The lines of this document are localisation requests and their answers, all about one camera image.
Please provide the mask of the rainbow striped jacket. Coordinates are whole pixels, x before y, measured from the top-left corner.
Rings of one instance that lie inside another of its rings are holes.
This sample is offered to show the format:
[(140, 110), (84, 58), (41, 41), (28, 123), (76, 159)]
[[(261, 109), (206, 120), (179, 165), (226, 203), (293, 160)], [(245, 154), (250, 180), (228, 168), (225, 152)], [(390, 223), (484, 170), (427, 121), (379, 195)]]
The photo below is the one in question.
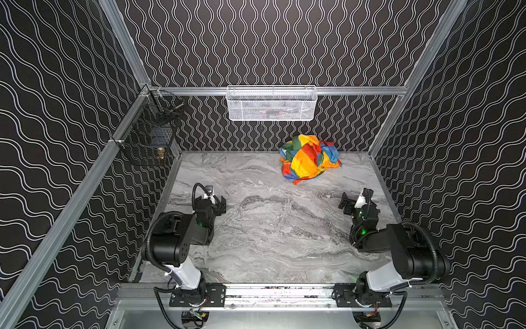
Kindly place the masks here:
[(321, 141), (315, 135), (297, 135), (283, 144), (279, 153), (282, 175), (294, 185), (342, 166), (334, 143)]

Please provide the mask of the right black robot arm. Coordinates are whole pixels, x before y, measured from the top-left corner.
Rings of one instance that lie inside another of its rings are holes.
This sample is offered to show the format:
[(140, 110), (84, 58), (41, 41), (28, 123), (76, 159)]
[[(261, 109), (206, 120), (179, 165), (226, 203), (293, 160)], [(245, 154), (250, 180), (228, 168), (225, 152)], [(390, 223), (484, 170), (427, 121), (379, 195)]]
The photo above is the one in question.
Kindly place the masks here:
[(364, 189), (357, 199), (342, 194), (338, 208), (351, 217), (349, 242), (359, 252), (390, 252), (391, 261), (361, 273), (353, 288), (355, 301), (365, 307), (380, 303), (389, 293), (413, 285), (427, 285), (446, 276), (451, 264), (430, 231), (414, 222), (379, 229), (373, 190)]

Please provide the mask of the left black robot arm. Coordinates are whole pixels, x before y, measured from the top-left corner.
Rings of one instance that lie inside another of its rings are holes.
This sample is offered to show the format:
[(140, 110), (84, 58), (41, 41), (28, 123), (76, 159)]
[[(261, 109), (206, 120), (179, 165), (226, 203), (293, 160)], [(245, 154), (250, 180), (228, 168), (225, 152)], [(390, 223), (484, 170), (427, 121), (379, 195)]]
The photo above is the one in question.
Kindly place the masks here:
[(226, 213), (227, 201), (215, 194), (212, 185), (197, 182), (191, 194), (192, 211), (163, 212), (150, 225), (141, 256), (175, 282), (173, 293), (196, 307), (207, 300), (204, 275), (190, 260), (192, 245), (209, 245), (215, 235), (215, 220)]

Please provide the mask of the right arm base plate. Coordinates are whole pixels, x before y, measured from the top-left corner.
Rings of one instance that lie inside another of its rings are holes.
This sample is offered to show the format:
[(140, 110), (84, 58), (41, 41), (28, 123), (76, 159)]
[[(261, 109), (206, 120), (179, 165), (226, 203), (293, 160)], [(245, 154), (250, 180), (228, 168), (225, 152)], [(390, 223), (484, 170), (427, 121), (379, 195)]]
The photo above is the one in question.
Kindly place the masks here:
[(389, 294), (357, 288), (356, 284), (334, 285), (331, 298), (338, 308), (390, 308)]

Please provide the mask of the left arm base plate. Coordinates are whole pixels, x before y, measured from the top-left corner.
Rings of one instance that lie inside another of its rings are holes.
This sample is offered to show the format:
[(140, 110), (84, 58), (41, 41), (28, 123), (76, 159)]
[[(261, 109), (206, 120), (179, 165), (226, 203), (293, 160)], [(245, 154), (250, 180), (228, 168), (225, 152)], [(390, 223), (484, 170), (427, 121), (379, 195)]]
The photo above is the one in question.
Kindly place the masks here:
[(175, 289), (172, 292), (169, 306), (179, 308), (223, 307), (227, 287), (218, 283), (206, 283), (193, 290)]

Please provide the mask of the aluminium front rail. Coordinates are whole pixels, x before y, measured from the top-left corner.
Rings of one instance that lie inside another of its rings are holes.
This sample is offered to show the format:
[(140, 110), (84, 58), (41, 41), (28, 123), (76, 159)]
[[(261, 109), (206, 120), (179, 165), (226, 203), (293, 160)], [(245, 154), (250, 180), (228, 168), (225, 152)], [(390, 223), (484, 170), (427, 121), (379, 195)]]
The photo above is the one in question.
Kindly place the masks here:
[[(153, 292), (157, 284), (124, 284), (114, 308), (119, 311), (159, 311)], [(351, 296), (351, 285), (335, 284), (212, 284), (208, 303), (202, 311), (374, 311), (375, 303), (364, 307)], [(404, 311), (439, 311), (445, 308), (438, 286), (420, 286), (408, 290)], [(188, 310), (192, 306), (171, 293), (161, 294), (167, 311)], [(401, 296), (390, 295), (376, 302), (378, 311), (396, 311)]]

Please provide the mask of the white mesh wall basket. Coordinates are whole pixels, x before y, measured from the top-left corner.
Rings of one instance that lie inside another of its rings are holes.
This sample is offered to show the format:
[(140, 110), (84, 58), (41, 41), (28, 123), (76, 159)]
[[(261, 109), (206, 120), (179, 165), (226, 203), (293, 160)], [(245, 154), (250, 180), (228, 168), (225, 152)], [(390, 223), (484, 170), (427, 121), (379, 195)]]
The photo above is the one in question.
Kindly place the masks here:
[(230, 85), (225, 99), (232, 121), (311, 121), (318, 94), (309, 85)]

